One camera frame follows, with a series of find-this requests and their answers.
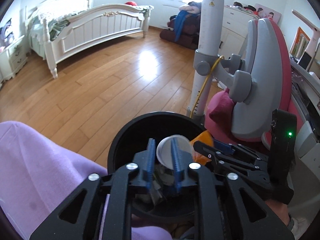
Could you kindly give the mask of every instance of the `white cabinet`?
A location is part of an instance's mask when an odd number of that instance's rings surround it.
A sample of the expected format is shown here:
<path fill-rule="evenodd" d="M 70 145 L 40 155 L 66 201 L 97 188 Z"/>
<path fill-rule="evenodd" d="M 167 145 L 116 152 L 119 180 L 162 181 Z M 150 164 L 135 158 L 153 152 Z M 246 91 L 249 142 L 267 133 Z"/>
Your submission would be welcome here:
<path fill-rule="evenodd" d="M 16 73 L 26 64 L 27 57 L 23 46 L 23 38 L 13 41 L 0 53 L 0 72 L 4 80 L 15 77 Z"/>
<path fill-rule="evenodd" d="M 239 54 L 244 42 L 244 37 L 222 27 L 219 55 L 228 59 L 232 54 Z"/>
<path fill-rule="evenodd" d="M 248 36 L 248 22 L 259 18 L 256 15 L 225 6 L 222 22 L 219 55 L 225 59 L 232 54 L 245 55 Z"/>

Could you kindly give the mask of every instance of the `poster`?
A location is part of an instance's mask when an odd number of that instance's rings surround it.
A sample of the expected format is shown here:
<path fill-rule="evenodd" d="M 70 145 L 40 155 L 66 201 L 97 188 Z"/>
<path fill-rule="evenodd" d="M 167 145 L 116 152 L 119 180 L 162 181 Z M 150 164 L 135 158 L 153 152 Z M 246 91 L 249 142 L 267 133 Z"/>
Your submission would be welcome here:
<path fill-rule="evenodd" d="M 261 4 L 256 3 L 255 8 L 257 9 L 258 16 L 260 18 L 268 18 L 273 20 L 275 23 L 278 23 L 281 18 L 281 13 L 278 13 L 277 11 Z"/>

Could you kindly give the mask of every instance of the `red hat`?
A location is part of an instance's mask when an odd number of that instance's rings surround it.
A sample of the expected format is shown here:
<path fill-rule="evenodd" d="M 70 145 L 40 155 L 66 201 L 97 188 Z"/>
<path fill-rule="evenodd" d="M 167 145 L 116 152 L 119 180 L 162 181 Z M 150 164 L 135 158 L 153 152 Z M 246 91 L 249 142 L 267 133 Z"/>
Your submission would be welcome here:
<path fill-rule="evenodd" d="M 136 3 L 136 2 L 126 2 L 125 4 L 131 5 L 131 6 L 137 6 L 137 3 Z"/>

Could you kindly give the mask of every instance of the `stuffed toy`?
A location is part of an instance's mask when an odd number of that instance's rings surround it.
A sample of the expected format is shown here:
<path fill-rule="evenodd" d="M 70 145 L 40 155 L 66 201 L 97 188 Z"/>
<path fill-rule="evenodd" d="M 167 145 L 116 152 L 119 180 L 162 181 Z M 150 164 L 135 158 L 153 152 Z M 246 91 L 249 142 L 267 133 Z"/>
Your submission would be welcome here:
<path fill-rule="evenodd" d="M 131 5 L 131 6 L 137 6 L 136 2 L 126 2 L 125 4 L 126 5 Z"/>
<path fill-rule="evenodd" d="M 13 29 L 11 25 L 11 19 L 0 28 L 0 38 L 4 41 L 6 47 L 8 47 L 14 40 Z"/>

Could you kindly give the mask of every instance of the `yellow cable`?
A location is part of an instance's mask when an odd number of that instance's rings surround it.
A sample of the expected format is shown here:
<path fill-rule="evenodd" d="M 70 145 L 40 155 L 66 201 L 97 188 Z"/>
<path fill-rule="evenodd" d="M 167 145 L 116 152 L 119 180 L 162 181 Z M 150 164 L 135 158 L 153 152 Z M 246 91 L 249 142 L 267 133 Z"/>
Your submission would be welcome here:
<path fill-rule="evenodd" d="M 212 66 L 212 68 L 211 68 L 211 70 L 210 70 L 210 73 L 207 75 L 207 77 L 206 77 L 206 79 L 205 79 L 205 81 L 204 81 L 204 83 L 203 83 L 203 85 L 202 85 L 202 88 L 200 89 L 200 92 L 199 92 L 199 94 L 198 94 L 198 97 L 197 97 L 197 99 L 196 99 L 196 102 L 195 102 L 195 104 L 194 104 L 194 106 L 193 106 L 193 108 L 192 108 L 192 111 L 191 111 L 191 113 L 190 113 L 190 116 L 189 116 L 190 118 L 192 118 L 192 116 L 193 116 L 193 112 L 194 112 L 194 110 L 195 110 L 195 108 L 196 108 L 196 105 L 197 105 L 197 103 L 198 103 L 198 101 L 199 101 L 199 98 L 200 98 L 200 96 L 201 96 L 201 94 L 202 94 L 202 92 L 203 92 L 203 90 L 204 90 L 204 87 L 205 87 L 205 85 L 206 85 L 207 82 L 208 82 L 208 79 L 210 78 L 212 72 L 214 71 L 214 69 L 216 68 L 216 66 L 219 64 L 219 62 L 220 62 L 222 59 L 224 59 L 224 56 L 220 56 L 220 58 L 218 58 L 218 59 L 216 60 L 216 62 L 213 64 L 213 66 Z"/>

